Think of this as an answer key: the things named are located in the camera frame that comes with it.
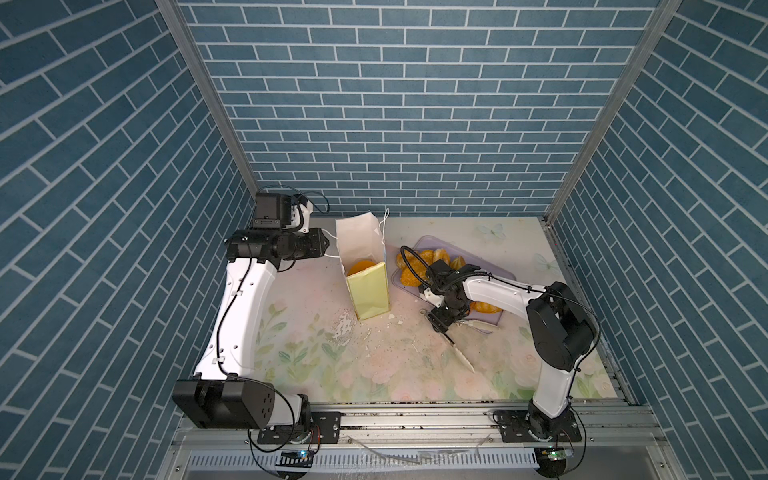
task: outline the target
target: blue brick wall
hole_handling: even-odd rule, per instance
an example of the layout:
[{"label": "blue brick wall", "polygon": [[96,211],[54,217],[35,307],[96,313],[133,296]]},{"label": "blue brick wall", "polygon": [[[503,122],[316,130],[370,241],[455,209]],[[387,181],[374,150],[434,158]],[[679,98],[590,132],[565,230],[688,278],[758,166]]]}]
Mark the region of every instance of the blue brick wall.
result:
[{"label": "blue brick wall", "polygon": [[690,477],[768,466],[766,24],[684,0],[555,223]]},{"label": "blue brick wall", "polygon": [[152,0],[0,2],[0,478],[144,478],[250,212]]},{"label": "blue brick wall", "polygon": [[260,3],[181,2],[261,180],[477,216],[544,213],[657,0]]}]

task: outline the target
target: black mounting plate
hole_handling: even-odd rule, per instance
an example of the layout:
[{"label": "black mounting plate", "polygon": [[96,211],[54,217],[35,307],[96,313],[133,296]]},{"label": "black mounting plate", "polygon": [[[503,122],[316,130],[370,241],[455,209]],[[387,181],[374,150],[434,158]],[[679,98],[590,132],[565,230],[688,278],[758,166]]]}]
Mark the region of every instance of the black mounting plate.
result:
[{"label": "black mounting plate", "polygon": [[[312,426],[320,427],[320,443],[323,445],[339,443],[339,430],[341,428],[341,412],[312,412]],[[259,445],[282,445],[290,435],[289,426],[281,426],[270,429],[259,430]]]},{"label": "black mounting plate", "polygon": [[[560,442],[567,442],[570,438],[571,443],[576,444],[581,441],[581,430],[578,428],[576,418],[572,411],[565,414],[563,422],[563,432],[560,432]],[[494,422],[498,425],[498,430],[502,434],[504,443],[520,442],[541,442],[528,431],[527,410],[496,410],[493,412]]]}]

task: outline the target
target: wall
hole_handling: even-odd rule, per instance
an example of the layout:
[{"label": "wall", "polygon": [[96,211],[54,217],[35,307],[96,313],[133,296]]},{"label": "wall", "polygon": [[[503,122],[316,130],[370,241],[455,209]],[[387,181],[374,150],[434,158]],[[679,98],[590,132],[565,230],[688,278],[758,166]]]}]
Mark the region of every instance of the wall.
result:
[{"label": "wall", "polygon": [[684,0],[555,228],[688,475],[765,478],[768,3]]},{"label": "wall", "polygon": [[257,176],[421,216],[543,214],[657,3],[225,1],[181,4]]},{"label": "wall", "polygon": [[152,0],[0,3],[0,478],[144,478],[250,208]]}]

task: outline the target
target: orange object inside bag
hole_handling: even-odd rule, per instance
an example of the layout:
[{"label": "orange object inside bag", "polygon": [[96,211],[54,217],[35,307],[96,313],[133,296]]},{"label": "orange object inside bag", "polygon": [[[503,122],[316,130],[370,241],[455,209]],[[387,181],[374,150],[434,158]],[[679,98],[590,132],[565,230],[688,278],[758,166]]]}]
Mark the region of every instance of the orange object inside bag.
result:
[{"label": "orange object inside bag", "polygon": [[355,263],[352,266],[352,268],[349,269],[349,272],[347,272],[346,275],[347,276],[351,276],[351,275],[354,275],[355,273],[360,273],[363,270],[367,270],[370,267],[375,266],[375,265],[376,265],[376,262],[374,262],[372,260],[369,260],[367,258],[364,259],[364,260],[360,260],[358,263]]}]

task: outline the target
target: table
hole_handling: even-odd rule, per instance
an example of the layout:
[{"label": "table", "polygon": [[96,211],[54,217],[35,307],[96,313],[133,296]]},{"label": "table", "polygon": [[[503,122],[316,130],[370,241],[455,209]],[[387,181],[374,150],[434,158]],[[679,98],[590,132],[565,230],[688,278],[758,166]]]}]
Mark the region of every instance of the table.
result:
[{"label": "table", "polygon": [[[335,233],[333,220],[313,227]],[[499,267],[518,280],[563,281],[537,219],[392,218],[386,224],[388,277],[400,245],[433,235]],[[333,244],[329,253],[335,252]],[[338,259],[302,260],[273,284],[257,334],[254,367],[285,393],[312,402],[450,402],[528,400],[541,360],[528,321],[504,312],[499,330],[483,335],[454,325],[449,334],[475,367],[463,366],[442,335],[419,313],[430,305],[389,286],[391,310],[358,321]],[[615,397],[597,351],[581,364],[575,398]]]}]

